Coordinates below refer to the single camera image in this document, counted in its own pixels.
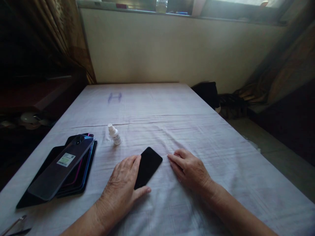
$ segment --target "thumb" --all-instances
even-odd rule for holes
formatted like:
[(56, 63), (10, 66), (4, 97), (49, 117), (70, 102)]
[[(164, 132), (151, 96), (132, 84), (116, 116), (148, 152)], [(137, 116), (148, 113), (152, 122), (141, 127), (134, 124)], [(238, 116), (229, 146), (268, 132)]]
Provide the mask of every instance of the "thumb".
[(143, 186), (141, 188), (138, 188), (134, 192), (134, 200), (137, 200), (137, 199), (141, 198), (142, 196), (144, 196), (145, 194), (150, 193), (150, 192), (151, 192), (151, 188), (148, 186)]

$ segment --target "wrist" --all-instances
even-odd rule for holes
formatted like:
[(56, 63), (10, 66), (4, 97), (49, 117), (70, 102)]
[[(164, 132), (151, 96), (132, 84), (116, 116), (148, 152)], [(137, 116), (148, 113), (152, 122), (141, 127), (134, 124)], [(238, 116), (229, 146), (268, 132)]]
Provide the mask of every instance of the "wrist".
[(108, 234), (117, 223), (110, 206), (99, 199), (94, 203), (92, 208), (95, 212), (96, 223), (102, 228), (104, 235)]
[(214, 203), (220, 195), (220, 187), (221, 185), (217, 184), (215, 181), (211, 179), (209, 184), (204, 189), (203, 193), (201, 194), (201, 197), (208, 203), (212, 204)]

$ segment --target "bottle cap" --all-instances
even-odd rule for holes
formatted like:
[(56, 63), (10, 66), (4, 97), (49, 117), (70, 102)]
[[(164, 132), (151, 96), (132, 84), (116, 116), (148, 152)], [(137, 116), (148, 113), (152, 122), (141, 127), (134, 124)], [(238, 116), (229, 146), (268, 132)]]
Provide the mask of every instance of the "bottle cap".
[(114, 131), (115, 130), (115, 127), (112, 124), (108, 124), (107, 127), (108, 127), (109, 131)]

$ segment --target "hand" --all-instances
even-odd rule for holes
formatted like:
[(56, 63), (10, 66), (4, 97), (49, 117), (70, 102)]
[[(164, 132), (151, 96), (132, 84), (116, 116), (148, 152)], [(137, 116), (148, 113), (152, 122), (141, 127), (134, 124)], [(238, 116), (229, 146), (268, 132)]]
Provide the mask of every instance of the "hand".
[(203, 162), (191, 152), (178, 149), (173, 155), (168, 154), (167, 157), (179, 182), (202, 196), (215, 193), (215, 182), (211, 179)]
[(118, 163), (96, 204), (103, 209), (104, 221), (111, 227), (118, 223), (132, 208), (135, 201), (151, 192), (147, 186), (134, 190), (141, 155), (127, 157)]

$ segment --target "finger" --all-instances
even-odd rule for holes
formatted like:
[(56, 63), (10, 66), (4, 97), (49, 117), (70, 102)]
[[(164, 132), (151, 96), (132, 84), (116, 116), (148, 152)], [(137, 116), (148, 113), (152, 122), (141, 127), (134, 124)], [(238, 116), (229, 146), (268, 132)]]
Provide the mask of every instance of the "finger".
[(174, 152), (174, 155), (179, 155), (181, 156), (183, 159), (186, 159), (187, 158), (187, 155), (188, 154), (188, 151), (186, 149), (177, 149), (175, 152)]
[(134, 163), (134, 161), (135, 161), (136, 158), (137, 158), (137, 155), (133, 155), (133, 156), (128, 157), (127, 160), (126, 160), (126, 162), (125, 162), (124, 167), (125, 167), (126, 169), (129, 169), (129, 170), (130, 170), (131, 167), (132, 167), (132, 164)]
[(185, 166), (185, 162), (184, 162), (184, 159), (182, 159), (181, 157), (178, 157), (178, 156), (175, 156), (175, 155), (172, 155), (172, 154), (168, 154), (167, 157), (175, 162), (177, 165), (179, 165), (182, 169), (184, 168)]
[(178, 177), (179, 182), (181, 182), (185, 178), (183, 170), (175, 162), (170, 161), (170, 163), (173, 171)]
[(115, 172), (118, 170), (119, 165), (120, 165), (120, 162), (118, 162), (118, 163), (116, 164), (116, 166), (115, 166), (115, 168), (114, 168), (114, 170), (113, 170), (113, 173), (115, 173)]
[(141, 188), (138, 188), (137, 190), (134, 191), (133, 199), (134, 201), (136, 201), (137, 199), (143, 197), (144, 195), (150, 192), (151, 192), (151, 188), (148, 186), (143, 186)]
[(126, 157), (125, 159), (123, 159), (123, 160), (121, 161), (121, 163), (120, 163), (120, 165), (119, 165), (119, 169), (125, 167), (125, 164), (126, 164), (126, 162), (127, 162), (128, 159), (129, 159), (129, 157)]
[(131, 172), (134, 175), (138, 175), (140, 161), (141, 161), (141, 155), (138, 155), (131, 167)]

